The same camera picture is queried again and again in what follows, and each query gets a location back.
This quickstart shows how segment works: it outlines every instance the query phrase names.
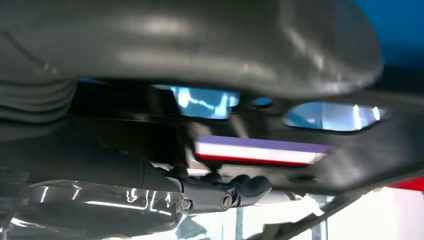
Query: gray plastic cover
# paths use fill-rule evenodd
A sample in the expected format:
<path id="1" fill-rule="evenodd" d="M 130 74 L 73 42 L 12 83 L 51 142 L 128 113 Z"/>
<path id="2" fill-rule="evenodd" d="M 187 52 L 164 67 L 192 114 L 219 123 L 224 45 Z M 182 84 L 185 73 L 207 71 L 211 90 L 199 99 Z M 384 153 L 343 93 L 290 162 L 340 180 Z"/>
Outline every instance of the gray plastic cover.
<path id="1" fill-rule="evenodd" d="M 0 209 L 9 213 L 1 240 L 126 239 L 170 231 L 184 216 L 181 193 L 72 180 L 0 185 Z"/>
<path id="2" fill-rule="evenodd" d="M 347 0 L 1 1 L 0 31 L 0 77 L 14 81 L 185 79 L 313 97 L 364 88 L 383 66 Z"/>

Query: bolt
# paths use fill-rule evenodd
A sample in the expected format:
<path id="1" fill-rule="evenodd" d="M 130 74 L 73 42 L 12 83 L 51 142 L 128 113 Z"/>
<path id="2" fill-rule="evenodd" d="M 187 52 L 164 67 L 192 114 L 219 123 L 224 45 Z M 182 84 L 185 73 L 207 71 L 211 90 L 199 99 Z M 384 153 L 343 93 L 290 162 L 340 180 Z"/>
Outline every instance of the bolt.
<path id="1" fill-rule="evenodd" d="M 222 209 L 228 210 L 231 207 L 232 201 L 233 201 L 233 199 L 230 195 L 225 195 L 222 198 Z"/>
<path id="2" fill-rule="evenodd" d="M 188 199 L 184 199 L 181 203 L 181 207 L 184 210 L 190 209 L 191 206 L 192 206 L 192 203 Z"/>

